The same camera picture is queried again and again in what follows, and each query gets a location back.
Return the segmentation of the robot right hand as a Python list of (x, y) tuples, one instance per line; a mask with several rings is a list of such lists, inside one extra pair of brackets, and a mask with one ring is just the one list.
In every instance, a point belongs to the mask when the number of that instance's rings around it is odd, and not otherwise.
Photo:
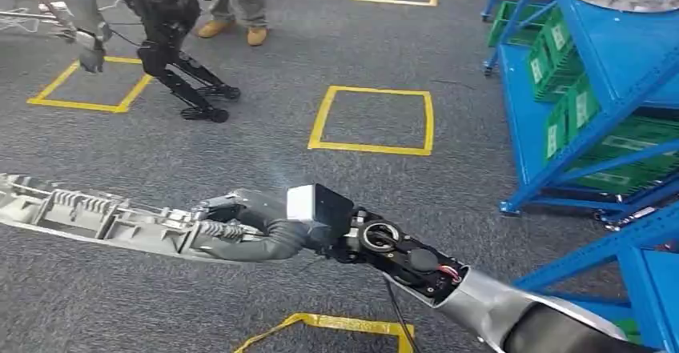
[(285, 201), (262, 191), (239, 188), (204, 199), (191, 208), (191, 214), (201, 223), (227, 223), (235, 219), (265, 234), (257, 241), (227, 243), (214, 231), (202, 231), (193, 246), (217, 259), (241, 263), (284, 260), (307, 246), (308, 226), (289, 220)]

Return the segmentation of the humanoid robot grey hand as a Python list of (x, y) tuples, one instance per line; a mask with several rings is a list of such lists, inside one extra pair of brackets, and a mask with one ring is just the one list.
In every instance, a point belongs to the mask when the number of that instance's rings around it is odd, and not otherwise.
[(96, 42), (92, 47), (82, 46), (78, 56), (80, 67), (88, 73), (102, 73), (105, 55), (106, 51), (101, 42)]

